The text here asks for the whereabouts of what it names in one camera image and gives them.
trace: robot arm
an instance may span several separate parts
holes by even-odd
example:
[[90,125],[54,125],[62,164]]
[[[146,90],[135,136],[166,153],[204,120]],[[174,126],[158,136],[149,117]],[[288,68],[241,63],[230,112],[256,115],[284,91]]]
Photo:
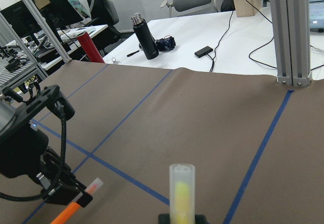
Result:
[[[32,201],[44,199],[47,203],[67,205],[79,193],[78,203],[85,207],[92,196],[85,192],[86,187],[79,182],[65,163],[66,121],[74,115],[74,109],[61,93],[59,86],[45,87],[28,101],[12,89],[5,88],[3,94],[17,102],[13,108],[0,100],[0,173],[7,178],[28,175],[44,189],[32,197],[13,197],[0,193],[0,198],[10,201]],[[62,123],[61,156],[49,146],[48,137],[31,121],[43,108],[47,107]]]

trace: red cylinder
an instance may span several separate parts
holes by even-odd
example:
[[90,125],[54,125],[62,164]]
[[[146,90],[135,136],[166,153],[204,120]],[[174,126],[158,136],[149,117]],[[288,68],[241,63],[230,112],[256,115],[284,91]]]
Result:
[[96,63],[104,63],[98,49],[96,48],[95,44],[93,43],[92,39],[90,38],[87,32],[82,33],[77,37],[77,40],[81,44],[81,47],[89,57],[91,62]]

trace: white translucent tube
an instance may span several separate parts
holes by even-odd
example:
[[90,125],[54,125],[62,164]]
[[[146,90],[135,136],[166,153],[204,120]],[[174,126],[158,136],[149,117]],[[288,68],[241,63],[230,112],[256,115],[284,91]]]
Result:
[[191,164],[170,166],[171,224],[194,224],[195,167]]

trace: water bottle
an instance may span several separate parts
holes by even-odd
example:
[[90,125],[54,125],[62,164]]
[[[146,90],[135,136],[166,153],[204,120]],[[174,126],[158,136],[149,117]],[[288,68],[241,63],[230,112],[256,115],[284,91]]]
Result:
[[152,59],[158,56],[158,50],[155,40],[148,29],[146,21],[141,17],[141,14],[136,13],[131,17],[133,29],[141,44],[144,54],[147,59]]

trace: black office chair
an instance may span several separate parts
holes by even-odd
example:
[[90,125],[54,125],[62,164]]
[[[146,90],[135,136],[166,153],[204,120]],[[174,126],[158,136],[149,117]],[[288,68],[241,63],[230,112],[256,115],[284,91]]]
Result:
[[119,22],[118,14],[113,3],[109,0],[87,0],[92,21],[89,25],[108,25],[110,34],[107,38],[111,44],[120,39],[120,32],[114,27]]

